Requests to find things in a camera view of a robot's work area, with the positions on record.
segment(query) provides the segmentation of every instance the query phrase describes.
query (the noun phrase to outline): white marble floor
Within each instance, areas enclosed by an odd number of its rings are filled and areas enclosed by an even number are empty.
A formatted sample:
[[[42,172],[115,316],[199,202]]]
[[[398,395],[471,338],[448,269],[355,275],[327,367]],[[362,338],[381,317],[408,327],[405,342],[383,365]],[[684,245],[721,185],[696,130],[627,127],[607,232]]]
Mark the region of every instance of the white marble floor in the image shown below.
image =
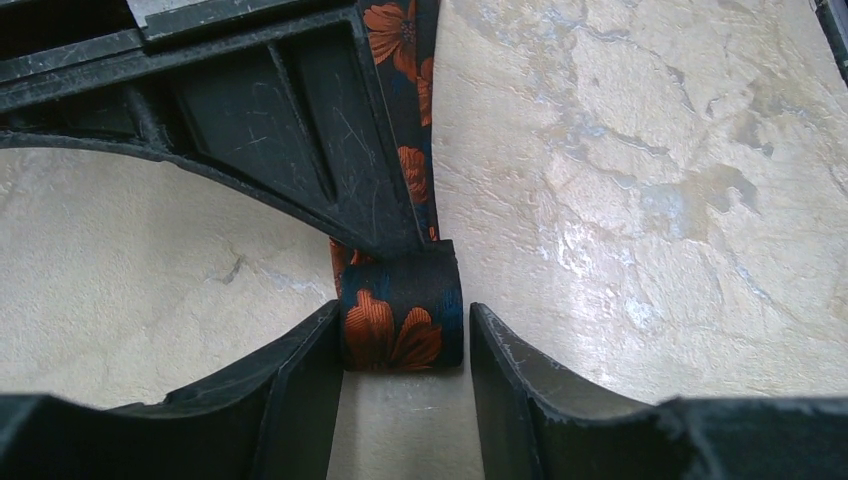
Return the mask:
[[[848,89],[807,2],[442,2],[467,301],[577,372],[848,394]],[[322,234],[169,165],[0,152],[0,389],[158,401],[333,297]],[[462,375],[345,379],[329,478],[482,478]]]

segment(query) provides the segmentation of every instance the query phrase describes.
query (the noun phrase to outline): patterned strap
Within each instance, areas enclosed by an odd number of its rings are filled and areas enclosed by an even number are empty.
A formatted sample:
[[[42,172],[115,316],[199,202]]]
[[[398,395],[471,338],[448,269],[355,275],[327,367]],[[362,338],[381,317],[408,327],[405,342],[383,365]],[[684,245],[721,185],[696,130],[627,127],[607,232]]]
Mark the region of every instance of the patterned strap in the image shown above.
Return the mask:
[[[462,362],[462,295],[453,245],[439,241],[431,149],[439,0],[359,4],[428,248],[384,264],[330,239],[345,364],[351,370],[456,366]]]

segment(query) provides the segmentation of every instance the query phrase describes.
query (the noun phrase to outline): beige marble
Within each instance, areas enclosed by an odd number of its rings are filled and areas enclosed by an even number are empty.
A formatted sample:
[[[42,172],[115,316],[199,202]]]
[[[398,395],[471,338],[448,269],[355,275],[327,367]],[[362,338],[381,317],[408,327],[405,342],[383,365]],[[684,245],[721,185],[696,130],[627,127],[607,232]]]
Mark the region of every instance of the beige marble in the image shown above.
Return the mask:
[[[848,89],[805,1],[443,0],[467,301],[615,391],[848,394]],[[0,388],[157,401],[332,298],[323,236],[168,165],[0,152]],[[482,478],[467,368],[348,375],[328,478]]]

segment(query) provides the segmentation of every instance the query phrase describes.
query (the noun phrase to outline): black plastic part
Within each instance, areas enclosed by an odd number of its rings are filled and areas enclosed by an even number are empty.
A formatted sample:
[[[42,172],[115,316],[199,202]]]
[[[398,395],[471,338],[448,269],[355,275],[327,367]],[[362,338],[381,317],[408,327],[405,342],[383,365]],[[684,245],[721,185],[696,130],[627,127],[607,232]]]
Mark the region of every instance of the black plastic part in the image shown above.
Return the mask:
[[[848,83],[848,2],[846,0],[816,0],[816,16],[842,79]]]
[[[11,29],[0,28],[0,148],[168,161],[372,257],[422,250],[353,1],[208,1],[149,16],[145,30],[125,28],[122,0],[83,2],[117,13],[78,25],[79,11],[49,10],[57,1],[0,5]],[[67,33],[12,28],[33,12],[45,25],[68,12],[55,27]]]
[[[157,405],[0,396],[0,478],[325,478],[343,370],[330,302]]]
[[[580,377],[471,305],[486,478],[845,478],[848,399],[675,399]]]

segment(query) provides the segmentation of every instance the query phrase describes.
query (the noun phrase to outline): orange flower pattern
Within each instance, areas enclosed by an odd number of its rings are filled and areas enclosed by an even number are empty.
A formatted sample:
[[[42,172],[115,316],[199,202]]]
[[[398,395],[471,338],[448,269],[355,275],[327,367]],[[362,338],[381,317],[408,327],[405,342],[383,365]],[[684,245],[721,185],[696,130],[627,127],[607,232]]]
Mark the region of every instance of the orange flower pattern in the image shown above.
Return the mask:
[[[421,62],[418,73],[418,108],[421,110],[421,126],[433,123],[433,57]]]
[[[424,152],[412,147],[398,148],[398,157],[409,187],[412,203],[427,203],[427,157]]]
[[[357,304],[348,310],[344,338],[356,370],[422,370],[429,368],[442,349],[442,327],[433,325],[430,314],[414,307],[395,337],[389,304],[371,291],[360,289]]]
[[[370,30],[368,41],[374,61],[380,64],[391,56],[395,68],[414,81],[417,71],[415,0],[409,3],[407,11],[394,2],[365,10],[365,26]]]
[[[427,241],[437,242],[439,227],[432,185],[430,136],[433,123],[433,54],[439,1],[360,2],[371,53],[381,81],[384,82],[383,94],[397,142],[398,159],[421,234]],[[445,293],[445,298],[454,299],[448,302],[452,307],[447,308],[436,305],[442,305],[442,301],[432,300],[433,292],[413,293],[414,290],[399,289],[396,292],[399,297],[391,300],[391,305],[404,296],[415,298],[419,295],[435,303],[417,304],[406,313],[403,323],[396,324],[385,292],[375,293],[373,286],[364,286],[358,274],[354,274],[354,270],[359,268],[377,268],[383,272],[392,268],[334,239],[330,240],[330,252],[336,293],[340,299],[344,299],[342,304],[349,308],[346,314],[343,310],[345,362],[348,368],[420,370],[428,368],[433,362],[450,365],[461,361],[461,301],[458,306],[455,301],[461,298],[457,296],[459,293]],[[450,288],[459,292],[458,285],[457,278],[456,284]],[[427,287],[425,290],[434,288],[438,290],[440,287]]]

